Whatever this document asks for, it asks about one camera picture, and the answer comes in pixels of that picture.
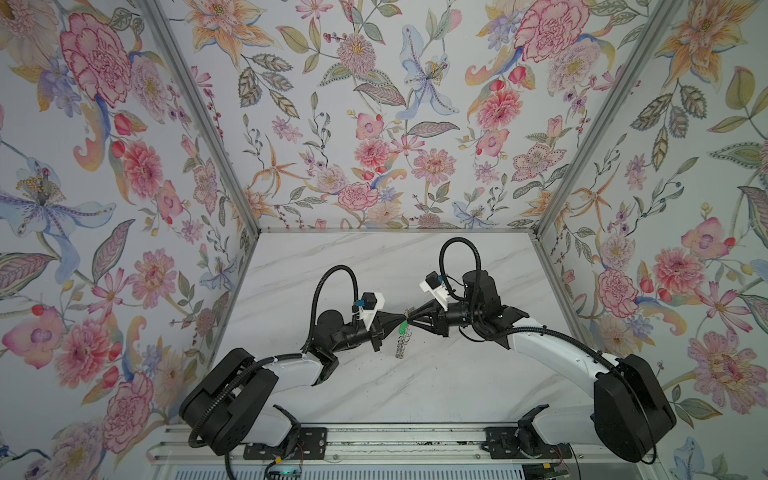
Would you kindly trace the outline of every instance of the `white marble surface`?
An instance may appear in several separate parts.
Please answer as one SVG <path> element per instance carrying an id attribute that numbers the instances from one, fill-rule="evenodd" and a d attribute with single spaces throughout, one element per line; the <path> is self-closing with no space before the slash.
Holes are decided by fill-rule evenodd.
<path id="1" fill-rule="evenodd" d="M 217 358 L 241 346 L 256 357 L 298 351 L 306 338 L 319 278 L 344 263 L 359 290 L 379 291 L 387 312 L 401 313 L 429 300 L 419 289 L 438 270 L 442 244 L 454 233 L 268 233 L 262 235 Z M 528 236 L 463 235 L 477 246 L 482 268 L 496 281 L 502 302 L 567 332 L 554 294 Z M 451 245 L 448 275 L 473 270 L 472 252 Z M 344 272 L 323 287 L 318 314 L 339 310 L 351 319 L 352 287 Z M 370 345 L 338 353 L 339 367 L 320 386 L 270 397 L 301 422 L 504 422 L 541 403 L 589 401 L 565 378 L 498 344 L 472 343 L 452 329 L 450 338 L 413 329 L 404 359 L 395 357 L 397 332 L 379 352 Z"/>

